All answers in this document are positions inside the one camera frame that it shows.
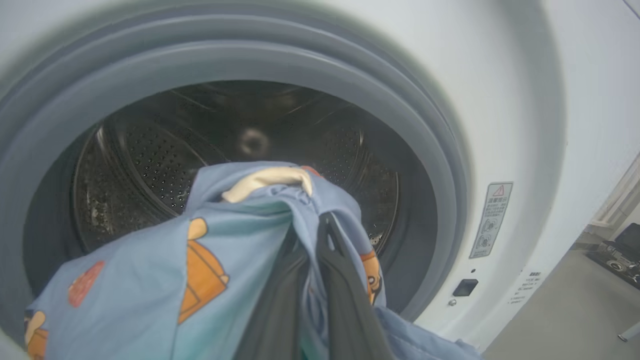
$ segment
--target beige fabric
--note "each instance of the beige fabric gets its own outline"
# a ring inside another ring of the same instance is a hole
[[[306,171],[301,168],[271,167],[245,176],[231,190],[222,193],[222,199],[229,202],[240,202],[245,200],[254,190],[274,184],[301,184],[309,196],[313,194],[311,178]]]

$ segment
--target gray floor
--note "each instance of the gray floor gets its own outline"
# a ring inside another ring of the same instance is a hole
[[[484,353],[486,360],[640,359],[640,335],[616,334],[640,321],[640,290],[569,251]]]

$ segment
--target front-loading washing machine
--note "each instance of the front-loading washing machine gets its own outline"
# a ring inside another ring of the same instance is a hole
[[[198,168],[287,160],[359,201],[391,309],[484,350],[640,150],[638,8],[3,3],[3,346],[62,262],[179,215]]]

